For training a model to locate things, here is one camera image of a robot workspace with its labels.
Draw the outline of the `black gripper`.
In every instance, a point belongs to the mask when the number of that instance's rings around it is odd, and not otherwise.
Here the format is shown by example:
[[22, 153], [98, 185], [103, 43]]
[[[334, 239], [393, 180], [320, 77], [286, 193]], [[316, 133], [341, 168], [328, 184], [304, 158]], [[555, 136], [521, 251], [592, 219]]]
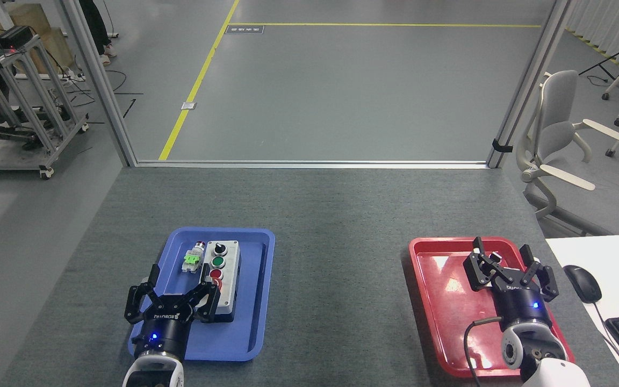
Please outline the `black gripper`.
[[[142, 323], [140, 333], [134, 337], [134, 358], [153, 351], [165, 352], [177, 360], [184, 360], [192, 321], [199, 319], [204, 323], [215, 322], [220, 289], [213, 282], [205, 281], [184, 296], [158, 297], [154, 289], [159, 274], [160, 267], [155, 263], [146, 280], [128, 289], [124, 317], [130, 324]], [[145, 296], [153, 304], [162, 302], [163, 306], [150, 305], [142, 312], [140, 307]]]
[[[501, 317], [501, 328], [534, 320], [552, 327], [544, 301], [551, 302], [559, 295], [553, 269], [542, 264], [529, 245], [519, 248], [519, 253], [526, 267], [520, 279], [521, 285], [507, 284], [508, 273], [500, 266], [501, 255], [497, 252], [487, 255], [483, 240], [477, 236], [472, 240], [472, 252], [463, 262], [467, 281], [473, 291], [480, 291], [492, 284], [492, 299], [496, 315]], [[493, 281], [498, 276], [502, 280]], [[539, 286], [532, 280], [534, 277], [538, 279]]]

